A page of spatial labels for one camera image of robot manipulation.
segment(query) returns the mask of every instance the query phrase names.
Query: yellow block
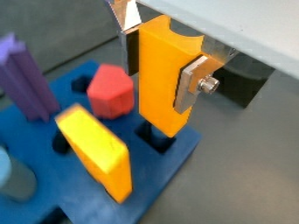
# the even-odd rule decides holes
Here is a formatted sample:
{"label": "yellow block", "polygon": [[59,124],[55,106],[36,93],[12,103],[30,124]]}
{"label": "yellow block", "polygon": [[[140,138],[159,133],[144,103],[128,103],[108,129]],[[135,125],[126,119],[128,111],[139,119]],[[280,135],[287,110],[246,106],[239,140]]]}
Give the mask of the yellow block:
{"label": "yellow block", "polygon": [[139,29],[139,112],[144,119],[174,137],[188,121],[174,110],[180,69],[202,54],[200,37],[184,37],[170,30],[171,19],[160,16]]}
{"label": "yellow block", "polygon": [[127,145],[79,104],[55,120],[91,176],[122,203],[132,192]]}

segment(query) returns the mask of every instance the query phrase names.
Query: bolt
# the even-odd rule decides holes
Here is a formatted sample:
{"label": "bolt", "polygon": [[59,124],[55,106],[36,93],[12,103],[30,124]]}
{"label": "bolt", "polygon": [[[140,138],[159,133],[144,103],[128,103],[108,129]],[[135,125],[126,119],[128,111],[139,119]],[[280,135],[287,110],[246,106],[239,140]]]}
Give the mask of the bolt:
{"label": "bolt", "polygon": [[236,48],[232,48],[228,56],[232,57],[236,51],[238,51]]}
{"label": "bolt", "polygon": [[211,75],[206,76],[199,81],[199,90],[206,94],[212,94],[219,86],[220,82],[211,77]]}

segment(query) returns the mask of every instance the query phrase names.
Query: white panel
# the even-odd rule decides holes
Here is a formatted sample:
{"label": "white panel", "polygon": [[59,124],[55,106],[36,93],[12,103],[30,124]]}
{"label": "white panel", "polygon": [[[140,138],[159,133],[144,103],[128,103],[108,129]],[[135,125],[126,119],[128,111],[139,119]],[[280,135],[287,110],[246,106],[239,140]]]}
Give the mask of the white panel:
{"label": "white panel", "polygon": [[138,0],[299,79],[298,0]]}

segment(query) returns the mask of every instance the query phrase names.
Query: blue board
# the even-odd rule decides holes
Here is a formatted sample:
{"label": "blue board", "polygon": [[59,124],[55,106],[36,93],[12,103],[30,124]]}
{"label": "blue board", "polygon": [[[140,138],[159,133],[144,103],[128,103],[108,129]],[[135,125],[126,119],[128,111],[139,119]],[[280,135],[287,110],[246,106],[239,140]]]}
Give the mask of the blue board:
{"label": "blue board", "polygon": [[[62,109],[78,102],[91,110],[87,95],[72,92],[71,82],[82,75],[92,77],[98,68],[98,63],[87,62],[51,84]],[[75,153],[62,155],[54,151],[52,139],[58,131],[54,116],[48,123],[27,122],[16,106],[0,112],[0,141],[7,144],[10,153],[32,168],[38,178],[38,191],[27,202],[18,203],[0,196],[2,224],[36,224],[55,207],[75,224],[138,223],[192,154],[200,135],[184,127],[162,154],[136,134],[144,123],[138,103],[128,115],[102,122],[130,149],[134,192],[122,205],[90,176]]]}

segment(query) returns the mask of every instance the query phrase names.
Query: metal bracket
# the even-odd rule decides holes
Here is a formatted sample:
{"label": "metal bracket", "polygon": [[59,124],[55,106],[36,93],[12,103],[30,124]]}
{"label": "metal bracket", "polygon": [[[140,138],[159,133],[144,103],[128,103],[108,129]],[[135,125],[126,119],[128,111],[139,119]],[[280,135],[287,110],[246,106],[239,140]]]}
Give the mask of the metal bracket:
{"label": "metal bracket", "polygon": [[136,0],[106,0],[107,7],[116,20],[118,36],[122,43],[123,68],[128,75],[139,71],[139,25],[142,18]]}
{"label": "metal bracket", "polygon": [[174,109],[183,113],[196,102],[200,92],[212,94],[220,82],[212,78],[212,73],[222,68],[238,55],[239,51],[204,36],[200,55],[180,71]]}

